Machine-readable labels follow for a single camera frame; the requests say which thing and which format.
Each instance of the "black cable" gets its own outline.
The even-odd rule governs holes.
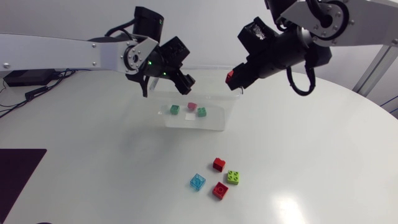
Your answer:
[[[130,40],[132,40],[132,37],[131,37],[131,35],[129,34],[129,32],[127,32],[127,30],[125,30],[125,29],[119,29],[121,32],[123,32],[123,33],[125,33],[128,37],[129,37],[129,39]]]
[[[105,34],[105,37],[110,37],[113,33],[115,33],[116,31],[120,30],[123,32],[123,29],[133,25],[136,22],[136,19],[133,19],[130,22],[127,22],[125,24],[121,24],[120,26],[117,26],[115,28],[110,29],[109,31],[107,31],[107,33]]]
[[[20,102],[20,103],[18,103],[18,104],[16,104],[16,105],[4,106],[4,107],[12,107],[12,106],[13,106],[13,107],[10,108],[10,109],[6,109],[6,110],[0,111],[0,113],[1,113],[1,112],[7,111],[7,112],[5,112],[4,114],[0,115],[0,118],[2,118],[2,117],[4,117],[5,115],[9,114],[11,111],[14,111],[15,109],[18,109],[18,108],[20,108],[20,107],[26,105],[28,102],[30,102],[30,101],[36,99],[37,97],[39,97],[39,96],[41,96],[41,95],[43,95],[43,94],[48,93],[48,92],[49,92],[50,90],[52,90],[54,87],[56,87],[57,85],[59,85],[59,84],[62,82],[62,80],[64,80],[65,78],[68,78],[68,77],[72,76],[72,75],[75,74],[76,72],[77,72],[77,70],[66,69],[65,71],[61,72],[61,73],[63,73],[63,75],[57,80],[57,82],[55,82],[52,86],[49,86],[49,87],[48,87],[48,90],[46,90],[46,91],[44,91],[44,92],[42,92],[42,93],[39,93],[38,95],[33,96],[33,97],[32,97],[31,99],[29,99],[29,100],[24,100],[24,101],[22,101],[22,102]]]
[[[287,27],[286,28],[282,28],[282,26],[280,24],[276,24],[276,28],[278,28],[278,30],[282,31],[282,32],[287,31]]]
[[[289,80],[290,86],[293,88],[294,92],[296,92],[300,96],[308,96],[315,89],[315,71],[313,70],[313,68],[307,67],[305,67],[305,71],[307,72],[307,77],[310,80],[310,88],[308,89],[308,91],[302,91],[297,88],[296,84],[293,81],[292,68],[287,67],[286,69],[287,79]]]
[[[323,21],[325,19],[326,14],[323,13],[321,6],[319,5],[318,0],[305,0],[308,4],[308,8],[310,8],[311,13],[315,18],[319,21]]]
[[[3,89],[1,89],[1,90],[0,90],[0,93],[1,93],[3,90],[5,90],[5,89],[6,89],[6,86],[5,86],[4,82],[5,82],[5,81],[4,81],[4,80],[2,80]]]

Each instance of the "translucent green toy block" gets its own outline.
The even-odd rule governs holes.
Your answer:
[[[198,117],[202,118],[207,115],[206,108],[198,108]]]
[[[228,171],[228,178],[226,181],[230,184],[238,184],[239,183],[239,172],[236,171]]]
[[[173,115],[177,115],[179,111],[180,111],[180,106],[178,106],[178,105],[173,105],[173,106],[170,108],[170,112],[171,112],[171,114],[173,114]]]

